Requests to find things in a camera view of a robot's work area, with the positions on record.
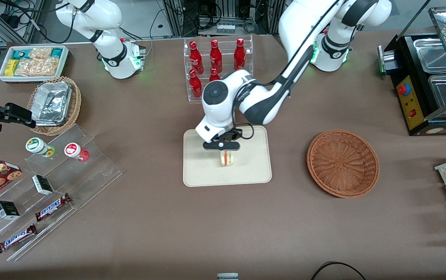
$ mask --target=yellow control panel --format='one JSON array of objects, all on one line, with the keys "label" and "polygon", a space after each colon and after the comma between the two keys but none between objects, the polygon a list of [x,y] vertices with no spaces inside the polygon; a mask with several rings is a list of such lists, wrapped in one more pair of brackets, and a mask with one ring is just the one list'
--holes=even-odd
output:
[{"label": "yellow control panel", "polygon": [[407,76],[397,87],[397,95],[401,101],[402,111],[404,112],[404,118],[408,124],[409,129],[416,128],[419,124],[425,121],[423,117],[422,109],[416,98],[415,91],[413,90],[413,84],[411,79]]}]

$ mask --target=brown tablecloth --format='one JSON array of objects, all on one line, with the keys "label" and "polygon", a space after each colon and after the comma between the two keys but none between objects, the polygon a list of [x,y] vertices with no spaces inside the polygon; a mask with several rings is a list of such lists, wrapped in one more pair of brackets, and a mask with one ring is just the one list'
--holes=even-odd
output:
[{"label": "brown tablecloth", "polygon": [[[65,74],[83,95],[78,123],[124,174],[22,259],[0,255],[0,278],[206,280],[234,271],[302,280],[327,261],[369,279],[446,278],[446,193],[433,170],[446,162],[446,136],[407,135],[391,82],[377,73],[376,47],[393,35],[360,32],[340,70],[307,69],[266,126],[271,182],[202,188],[182,181],[182,137],[204,115],[187,101],[183,41],[156,41],[145,71],[127,80],[104,71],[92,44],[68,45]],[[274,37],[254,39],[254,73],[267,82],[285,51]],[[34,87],[1,82],[0,105],[26,105]],[[305,151],[330,129],[361,135],[376,151],[380,179],[365,197],[335,198],[312,181]],[[28,157],[33,136],[5,124],[0,159]],[[328,268],[323,279],[334,275],[355,278]]]}]

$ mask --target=red button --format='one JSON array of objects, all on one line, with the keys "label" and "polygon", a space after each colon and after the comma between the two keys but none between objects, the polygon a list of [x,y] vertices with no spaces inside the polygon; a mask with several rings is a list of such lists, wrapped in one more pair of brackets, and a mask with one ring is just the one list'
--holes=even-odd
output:
[{"label": "red button", "polygon": [[403,95],[403,94],[406,93],[407,90],[408,90],[408,88],[407,88],[405,85],[400,85],[400,86],[397,88],[397,93]]}]

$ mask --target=wicker basket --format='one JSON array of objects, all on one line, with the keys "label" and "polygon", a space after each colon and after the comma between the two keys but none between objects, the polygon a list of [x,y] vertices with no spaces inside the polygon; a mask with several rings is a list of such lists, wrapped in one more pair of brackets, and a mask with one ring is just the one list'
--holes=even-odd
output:
[{"label": "wicker basket", "polygon": [[[62,126],[37,126],[34,129],[32,129],[33,132],[44,134],[47,136],[56,136],[59,135],[65,131],[67,131],[70,127],[75,124],[76,119],[78,119],[78,115],[80,113],[80,106],[81,106],[81,92],[80,89],[76,86],[76,83],[73,82],[70,78],[67,77],[59,77],[54,78],[49,81],[45,81],[44,83],[50,84],[50,83],[57,83],[57,82],[67,82],[73,87],[73,92],[71,94],[71,100],[69,102],[69,109],[68,109],[68,115],[67,120]],[[30,101],[26,108],[28,110],[31,109],[31,105],[33,104],[33,98],[35,98],[35,93],[37,92],[37,89],[33,91],[33,94],[30,97]]]},{"label": "wicker basket", "polygon": [[358,135],[339,129],[321,133],[312,141],[307,162],[316,183],[343,198],[365,195],[380,173],[372,147]]}]

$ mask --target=red bottle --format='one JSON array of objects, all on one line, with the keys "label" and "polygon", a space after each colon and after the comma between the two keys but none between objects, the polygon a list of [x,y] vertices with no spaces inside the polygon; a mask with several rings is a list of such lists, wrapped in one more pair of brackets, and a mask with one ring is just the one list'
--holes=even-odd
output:
[{"label": "red bottle", "polygon": [[246,49],[244,49],[244,39],[237,39],[237,48],[233,53],[233,59],[235,63],[233,65],[234,70],[243,69],[246,66]]},{"label": "red bottle", "polygon": [[209,77],[209,82],[221,80],[220,76],[218,75],[218,70],[213,67],[211,68],[211,76]]},{"label": "red bottle", "polygon": [[223,71],[223,58],[221,58],[221,50],[218,47],[218,40],[211,40],[211,53],[209,53],[211,59],[211,67],[217,69],[218,73]]},{"label": "red bottle", "polygon": [[189,71],[190,74],[190,89],[192,90],[193,97],[195,99],[200,99],[202,97],[202,84],[200,83],[200,78],[197,77],[197,72],[194,69]]},{"label": "red bottle", "polygon": [[202,73],[204,73],[204,66],[202,66],[202,55],[200,55],[200,51],[197,49],[197,43],[191,41],[189,46],[190,64],[192,65],[192,68],[197,71],[197,74],[202,75]]}]

